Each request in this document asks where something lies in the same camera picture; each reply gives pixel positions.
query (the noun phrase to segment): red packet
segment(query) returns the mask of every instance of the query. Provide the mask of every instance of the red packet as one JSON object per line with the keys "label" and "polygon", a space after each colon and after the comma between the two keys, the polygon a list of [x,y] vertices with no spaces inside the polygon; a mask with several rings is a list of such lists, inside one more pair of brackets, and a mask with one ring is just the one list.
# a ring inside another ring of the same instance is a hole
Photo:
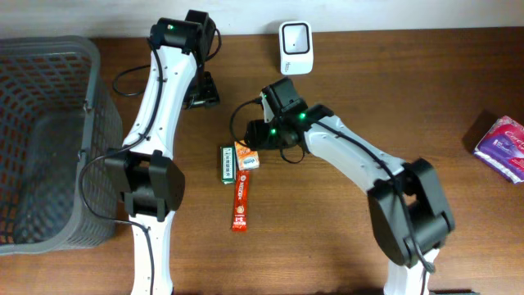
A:
{"label": "red packet", "polygon": [[249,188],[249,170],[237,171],[237,187],[235,188],[235,202],[233,208],[234,232],[245,232],[247,230],[247,189]]}

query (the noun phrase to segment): white device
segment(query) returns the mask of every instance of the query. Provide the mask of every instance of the white device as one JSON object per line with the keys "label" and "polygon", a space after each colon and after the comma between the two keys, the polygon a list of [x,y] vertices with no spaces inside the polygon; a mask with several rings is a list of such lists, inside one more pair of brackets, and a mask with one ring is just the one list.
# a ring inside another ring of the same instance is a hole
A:
{"label": "white device", "polygon": [[[423,159],[407,163],[388,155],[348,129],[332,110],[308,107],[289,78],[263,88],[251,102],[262,105],[264,119],[248,124],[246,145],[279,149],[286,161],[282,150],[299,145],[335,166],[368,196],[375,239],[390,259],[384,294],[427,295],[432,262],[454,229],[433,167]],[[403,194],[417,199],[408,206]]]}
{"label": "white device", "polygon": [[[158,70],[162,70],[164,84],[160,99],[160,107],[149,133],[149,139],[142,141],[131,149],[145,155],[151,155],[155,150],[161,151],[164,157],[173,160],[174,131],[176,130],[178,116],[183,106],[183,99],[190,87],[191,81],[197,72],[197,64],[193,54],[182,53],[182,49],[161,46],[156,50],[160,58],[162,69],[156,64],[156,59],[151,52],[151,69],[146,91],[142,99],[140,111],[133,128],[124,140],[124,145],[134,143],[140,137],[152,117],[156,95],[159,87]],[[173,281],[169,273],[169,241],[170,230],[173,223],[174,211],[168,213],[163,222],[155,216],[136,214],[129,216],[129,220],[138,222],[150,229],[153,261],[155,262],[155,280],[153,282],[154,294],[170,295],[173,291]],[[151,286],[151,264],[148,255],[147,242],[143,232],[133,227],[135,251],[135,276],[132,295],[149,295]]]}
{"label": "white device", "polygon": [[301,75],[313,69],[313,37],[307,21],[286,21],[278,29],[280,72]]}
{"label": "white device", "polygon": [[[366,148],[378,155],[394,175],[404,170],[404,160],[393,157],[374,147],[363,140],[360,136],[349,130],[338,116],[324,117],[320,122],[340,130],[344,134],[362,143]],[[336,134],[324,129],[322,126],[312,124],[311,129],[305,132],[305,142],[309,151],[335,166],[340,172],[353,181],[363,192],[373,187],[377,179],[388,180],[390,177],[377,163],[362,149],[356,147]],[[429,251],[425,258],[433,262],[439,249]],[[388,277],[384,287],[384,295],[420,295],[423,284],[423,276],[426,276],[424,284],[424,295],[427,295],[427,281],[429,274],[424,274],[422,263],[408,268],[396,265],[392,261],[388,263]]]}

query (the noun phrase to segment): wood grain surface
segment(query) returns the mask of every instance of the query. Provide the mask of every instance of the wood grain surface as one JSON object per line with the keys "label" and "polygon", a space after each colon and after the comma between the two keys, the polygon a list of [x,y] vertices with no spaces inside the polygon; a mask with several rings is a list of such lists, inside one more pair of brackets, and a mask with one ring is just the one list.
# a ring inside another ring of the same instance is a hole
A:
{"label": "wood grain surface", "polygon": [[[102,78],[149,63],[144,39],[97,39]],[[524,289],[524,191],[470,153],[503,115],[524,123],[524,28],[314,35],[314,69],[293,77],[307,103],[323,103],[385,152],[437,169],[457,229],[436,260],[432,290],[519,294]],[[183,111],[175,162],[186,175],[171,234],[177,294],[358,294],[380,289],[387,259],[373,238],[365,195],[328,163],[299,165],[261,152],[251,175],[248,231],[232,233],[233,186],[219,179],[219,147],[232,143],[236,106],[281,77],[276,35],[227,36],[208,64],[221,103]],[[147,70],[122,82],[145,87]],[[141,98],[111,92],[129,131]],[[261,118],[237,117],[236,131]],[[299,156],[291,151],[289,157]],[[125,217],[120,208],[120,215]],[[0,294],[129,294],[133,236],[89,250],[0,257]]]}

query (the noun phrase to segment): gray basket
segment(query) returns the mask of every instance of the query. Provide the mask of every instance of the gray basket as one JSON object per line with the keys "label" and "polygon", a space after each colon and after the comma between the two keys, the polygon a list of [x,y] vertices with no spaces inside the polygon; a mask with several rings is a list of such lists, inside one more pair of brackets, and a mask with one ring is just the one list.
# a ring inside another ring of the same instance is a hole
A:
{"label": "gray basket", "polygon": [[[0,40],[0,255],[95,247],[111,222],[89,214],[77,177],[122,143],[122,120],[80,37]],[[102,162],[86,174],[89,205],[116,214]]]}

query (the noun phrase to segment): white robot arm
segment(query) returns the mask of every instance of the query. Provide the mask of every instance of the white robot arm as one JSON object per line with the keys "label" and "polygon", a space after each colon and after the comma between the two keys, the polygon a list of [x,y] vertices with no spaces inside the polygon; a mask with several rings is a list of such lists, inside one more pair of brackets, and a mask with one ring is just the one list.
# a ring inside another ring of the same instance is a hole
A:
{"label": "white robot arm", "polygon": [[184,106],[219,103],[215,84],[204,72],[215,31],[208,14],[199,11],[189,11],[185,21],[160,19],[153,25],[149,80],[123,144],[132,148],[105,159],[129,221],[142,226],[133,227],[132,295],[170,295],[174,289],[169,274],[170,230],[185,184],[183,173],[173,163],[174,132]]}
{"label": "white robot arm", "polygon": [[[432,166],[423,159],[409,164],[392,157],[349,130],[333,111],[322,105],[308,108],[288,78],[262,89],[251,102],[263,106],[264,119],[248,124],[247,147],[279,149],[282,154],[283,149],[299,145],[340,170],[368,195],[375,239],[390,259],[384,293],[419,295],[423,290],[428,294],[432,262],[454,230],[453,215]],[[240,107],[230,121],[232,133]],[[417,199],[407,206],[404,194]]]}

